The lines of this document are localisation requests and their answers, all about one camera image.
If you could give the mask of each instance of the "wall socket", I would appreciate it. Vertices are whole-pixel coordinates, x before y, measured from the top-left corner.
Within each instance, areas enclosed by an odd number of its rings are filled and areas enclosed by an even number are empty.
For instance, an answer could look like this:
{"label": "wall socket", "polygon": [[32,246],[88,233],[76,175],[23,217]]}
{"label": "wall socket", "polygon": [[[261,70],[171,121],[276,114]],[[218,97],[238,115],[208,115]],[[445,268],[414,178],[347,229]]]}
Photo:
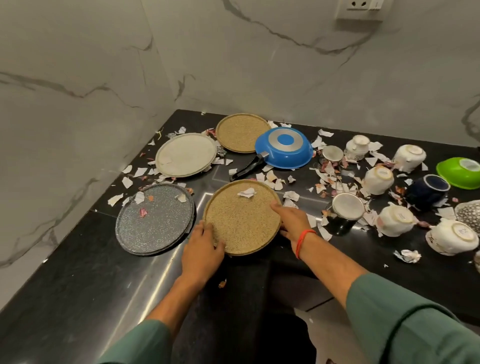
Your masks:
{"label": "wall socket", "polygon": [[338,0],[337,19],[383,21],[393,0]]}

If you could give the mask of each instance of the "red thread bracelet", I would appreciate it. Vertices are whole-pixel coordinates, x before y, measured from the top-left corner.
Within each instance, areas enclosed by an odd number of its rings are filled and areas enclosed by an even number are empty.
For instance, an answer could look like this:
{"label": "red thread bracelet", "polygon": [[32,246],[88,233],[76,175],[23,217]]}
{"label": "red thread bracelet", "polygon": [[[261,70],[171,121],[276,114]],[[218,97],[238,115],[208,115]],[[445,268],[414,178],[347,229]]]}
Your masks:
{"label": "red thread bracelet", "polygon": [[303,244],[303,240],[305,239],[305,235],[307,235],[309,232],[313,232],[315,235],[317,234],[315,232],[315,230],[304,230],[304,231],[302,231],[302,233],[300,234],[300,237],[297,241],[297,249],[295,249],[295,256],[297,257],[297,259],[300,259],[300,257],[299,257],[300,248],[301,248],[301,245]]}

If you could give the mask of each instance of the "marble wall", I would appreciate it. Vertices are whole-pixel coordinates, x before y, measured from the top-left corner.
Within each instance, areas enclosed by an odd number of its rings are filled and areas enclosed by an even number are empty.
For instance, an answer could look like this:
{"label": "marble wall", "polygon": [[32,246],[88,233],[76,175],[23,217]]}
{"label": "marble wall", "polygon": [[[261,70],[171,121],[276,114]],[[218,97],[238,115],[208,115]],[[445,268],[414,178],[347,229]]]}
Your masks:
{"label": "marble wall", "polygon": [[0,48],[2,307],[174,97],[140,0],[4,2]]}
{"label": "marble wall", "polygon": [[142,2],[179,108],[480,142],[478,1],[395,0],[382,24],[337,0]]}

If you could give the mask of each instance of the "frying pan handle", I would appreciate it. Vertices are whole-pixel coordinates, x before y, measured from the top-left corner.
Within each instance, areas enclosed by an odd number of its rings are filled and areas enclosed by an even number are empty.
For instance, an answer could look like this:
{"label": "frying pan handle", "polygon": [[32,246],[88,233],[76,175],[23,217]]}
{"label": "frying pan handle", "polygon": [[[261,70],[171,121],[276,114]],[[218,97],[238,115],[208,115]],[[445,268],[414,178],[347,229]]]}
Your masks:
{"label": "frying pan handle", "polygon": [[239,180],[241,179],[241,177],[250,174],[251,171],[253,171],[255,168],[257,168],[258,166],[260,166],[265,162],[265,157],[267,156],[268,156],[267,153],[257,154],[255,158],[253,158],[253,160],[249,164],[247,164],[247,166],[244,169],[239,170],[237,173],[235,173],[230,177],[230,182]]}

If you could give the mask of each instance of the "green bowl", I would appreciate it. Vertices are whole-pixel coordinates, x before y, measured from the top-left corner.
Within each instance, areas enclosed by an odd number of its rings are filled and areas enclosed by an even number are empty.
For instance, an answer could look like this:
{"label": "green bowl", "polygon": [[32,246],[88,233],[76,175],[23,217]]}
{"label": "green bowl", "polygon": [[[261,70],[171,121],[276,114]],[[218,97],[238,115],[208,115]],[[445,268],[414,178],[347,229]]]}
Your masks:
{"label": "green bowl", "polygon": [[480,163],[468,158],[456,157],[437,164],[437,173],[449,184],[464,190],[480,187]]}

